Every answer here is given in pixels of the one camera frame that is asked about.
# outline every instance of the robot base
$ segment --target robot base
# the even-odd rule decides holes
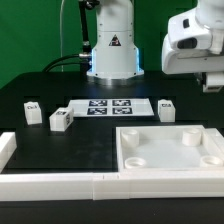
[[[131,85],[137,80],[143,80],[144,78],[144,72],[136,74],[135,76],[127,79],[107,79],[107,78],[99,78],[96,76],[88,76],[87,75],[87,81],[97,83],[100,85],[105,86],[125,86],[125,85]]]

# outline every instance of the white block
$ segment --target white block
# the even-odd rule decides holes
[[[175,122],[176,109],[171,100],[158,101],[158,114],[161,122]]]
[[[59,108],[50,116],[51,131],[65,131],[73,122],[72,108]]]
[[[15,151],[16,138],[14,132],[5,132],[0,137],[0,173]]]
[[[42,123],[41,109],[37,102],[24,103],[24,109],[28,125]]]

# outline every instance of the black tabletop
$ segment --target black tabletop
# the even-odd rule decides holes
[[[153,117],[75,118],[64,133],[49,117],[71,99],[149,98]],[[175,123],[161,123],[157,102],[172,100]],[[224,93],[202,93],[193,75],[146,72],[130,86],[87,83],[79,73],[26,73],[0,90],[0,132],[15,131],[18,147],[4,174],[116,172],[115,128],[201,124],[224,133]],[[43,123],[27,125],[23,104],[38,102]],[[1,202],[3,223],[222,223],[222,198]]]

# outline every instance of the white robot housing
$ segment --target white robot housing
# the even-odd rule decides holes
[[[133,5],[130,0],[100,0],[97,39],[92,50],[89,81],[106,85],[127,84],[144,74],[139,50],[133,43]]]
[[[169,20],[163,43],[166,74],[196,73],[204,92],[224,85],[224,1],[198,0],[196,8]]]

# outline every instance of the green backdrop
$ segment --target green backdrop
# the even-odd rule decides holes
[[[196,0],[135,0],[135,44],[143,54],[145,70],[161,70],[168,19],[195,5]],[[17,75],[41,71],[60,57],[60,7],[61,0],[0,0],[0,88]],[[87,15],[94,45],[95,12],[87,11]],[[78,0],[66,0],[63,18],[64,54],[78,53],[82,40]]]

